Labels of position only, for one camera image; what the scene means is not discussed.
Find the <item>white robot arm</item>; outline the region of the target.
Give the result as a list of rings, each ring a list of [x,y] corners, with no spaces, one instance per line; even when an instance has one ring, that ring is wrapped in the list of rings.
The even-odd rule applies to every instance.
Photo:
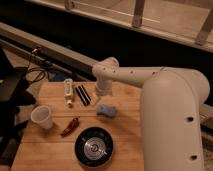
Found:
[[[198,70],[121,67],[114,57],[92,67],[99,96],[118,81],[141,89],[140,126],[144,171],[204,171],[200,106],[210,94]]]

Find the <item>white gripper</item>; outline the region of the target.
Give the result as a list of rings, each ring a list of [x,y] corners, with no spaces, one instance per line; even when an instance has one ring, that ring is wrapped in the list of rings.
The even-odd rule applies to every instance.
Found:
[[[103,82],[96,82],[95,85],[96,94],[91,95],[91,104],[96,105],[100,97],[99,96],[106,96],[112,94],[112,82],[111,81],[103,81]]]

